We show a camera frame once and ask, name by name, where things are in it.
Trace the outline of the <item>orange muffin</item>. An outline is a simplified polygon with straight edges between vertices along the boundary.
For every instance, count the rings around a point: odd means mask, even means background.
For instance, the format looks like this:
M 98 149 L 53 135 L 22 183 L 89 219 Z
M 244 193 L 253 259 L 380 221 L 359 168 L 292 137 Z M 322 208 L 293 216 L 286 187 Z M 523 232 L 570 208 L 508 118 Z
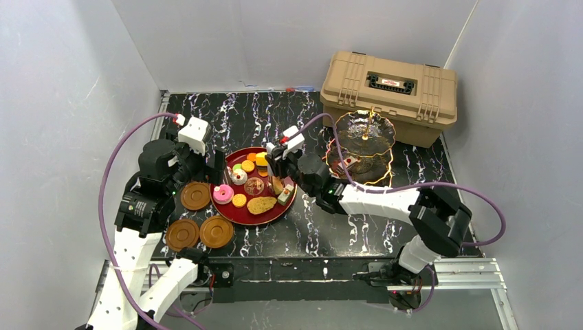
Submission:
M 279 196 L 284 191 L 284 185 L 281 179 L 275 176 L 270 177 L 270 179 L 274 195 Z

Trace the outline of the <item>small decorated white cake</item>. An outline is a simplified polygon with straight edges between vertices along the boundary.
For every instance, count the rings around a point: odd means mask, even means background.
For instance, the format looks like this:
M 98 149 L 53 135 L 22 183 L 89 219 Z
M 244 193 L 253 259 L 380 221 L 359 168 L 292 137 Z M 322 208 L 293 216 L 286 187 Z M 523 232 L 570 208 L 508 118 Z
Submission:
M 287 184 L 282 192 L 278 195 L 277 201 L 280 205 L 286 205 L 291 197 L 294 196 L 294 186 Z

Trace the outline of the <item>pink frosted donut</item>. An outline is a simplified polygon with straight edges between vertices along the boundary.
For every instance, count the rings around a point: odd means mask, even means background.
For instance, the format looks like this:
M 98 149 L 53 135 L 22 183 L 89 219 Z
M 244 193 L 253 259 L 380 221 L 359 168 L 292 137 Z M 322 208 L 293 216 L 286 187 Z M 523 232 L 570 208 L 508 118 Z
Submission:
M 216 204 L 225 205 L 232 201 L 234 190 L 227 184 L 215 186 L 212 190 L 212 198 Z

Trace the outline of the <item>dark red round tray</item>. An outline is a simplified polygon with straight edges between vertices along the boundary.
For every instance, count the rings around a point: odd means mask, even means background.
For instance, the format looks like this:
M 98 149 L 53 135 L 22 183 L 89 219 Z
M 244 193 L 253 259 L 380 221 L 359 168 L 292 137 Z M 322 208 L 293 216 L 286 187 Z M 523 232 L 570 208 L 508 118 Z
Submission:
M 248 154 L 250 153 L 261 153 L 265 152 L 265 147 L 260 146 L 251 146 L 247 148 L 239 149 L 229 155 L 226 155 L 225 162 L 226 166 L 233 168 L 236 164 L 241 164 L 243 161 L 247 159 Z M 227 174 L 223 176 L 223 183 L 229 184 L 235 194 L 244 194 L 247 197 L 247 202 L 251 199 L 256 197 L 275 197 L 276 195 L 273 194 L 272 189 L 269 187 L 269 177 L 261 177 L 257 168 L 254 169 L 252 173 L 248 173 L 247 176 L 249 178 L 257 178 L 263 182 L 263 190 L 258 192 L 257 189 L 253 190 L 253 193 L 250 195 L 248 194 L 245 186 L 237 186 L 231 183 L 230 178 Z M 294 200 L 296 198 L 297 193 L 297 185 L 290 179 L 286 178 L 282 180 L 283 185 L 291 185 L 294 187 L 292 190 L 291 197 L 287 200 L 285 205 L 279 203 L 278 201 L 274 205 L 274 207 L 262 214 L 252 214 L 247 206 L 243 206 L 241 208 L 237 208 L 232 204 L 232 202 L 227 204 L 218 204 L 214 198 L 212 198 L 212 204 L 217 209 L 218 213 L 225 217 L 226 219 L 230 220 L 233 223 L 244 225 L 244 226 L 259 226 L 263 225 L 272 221 L 277 220 L 281 216 L 283 216 L 294 204 Z

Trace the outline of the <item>three-tier glass cake stand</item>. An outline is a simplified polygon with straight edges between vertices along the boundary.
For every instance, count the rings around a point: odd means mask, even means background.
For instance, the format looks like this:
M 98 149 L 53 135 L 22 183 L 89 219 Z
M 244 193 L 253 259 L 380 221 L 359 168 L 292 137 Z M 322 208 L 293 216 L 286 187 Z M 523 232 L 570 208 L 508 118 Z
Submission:
M 391 186 L 393 180 L 393 146 L 396 130 L 393 123 L 379 112 L 357 110 L 341 115 L 335 121 L 339 141 L 333 139 L 323 157 L 331 174 L 338 175 L 334 168 L 338 160 L 347 156 L 360 159 L 360 163 L 348 171 L 353 181 L 369 186 Z

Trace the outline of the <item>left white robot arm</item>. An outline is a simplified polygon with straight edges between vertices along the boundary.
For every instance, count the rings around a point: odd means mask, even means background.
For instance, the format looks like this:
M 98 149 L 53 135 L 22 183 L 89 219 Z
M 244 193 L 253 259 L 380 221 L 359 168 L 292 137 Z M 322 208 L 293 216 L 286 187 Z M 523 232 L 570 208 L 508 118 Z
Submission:
M 83 329 L 162 329 L 160 320 L 181 292 L 197 280 L 206 254 L 183 247 L 168 271 L 143 291 L 151 258 L 175 211 L 175 195 L 187 184 L 217 184 L 226 169 L 223 150 L 205 152 L 198 141 L 159 139 L 146 143 L 139 166 L 126 183 L 115 217 L 114 240 L 105 238 L 110 256 L 104 286 Z

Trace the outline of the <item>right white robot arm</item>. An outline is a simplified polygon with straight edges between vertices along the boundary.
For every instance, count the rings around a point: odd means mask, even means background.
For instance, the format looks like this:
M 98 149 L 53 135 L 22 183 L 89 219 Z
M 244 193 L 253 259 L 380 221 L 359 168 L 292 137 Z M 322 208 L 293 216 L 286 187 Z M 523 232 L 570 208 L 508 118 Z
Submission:
M 302 151 L 267 152 L 270 173 L 290 178 L 325 212 L 375 215 L 408 223 L 416 235 L 398 256 L 398 266 L 418 274 L 441 257 L 459 255 L 472 213 L 444 186 L 418 188 L 365 187 L 334 177 L 317 155 Z

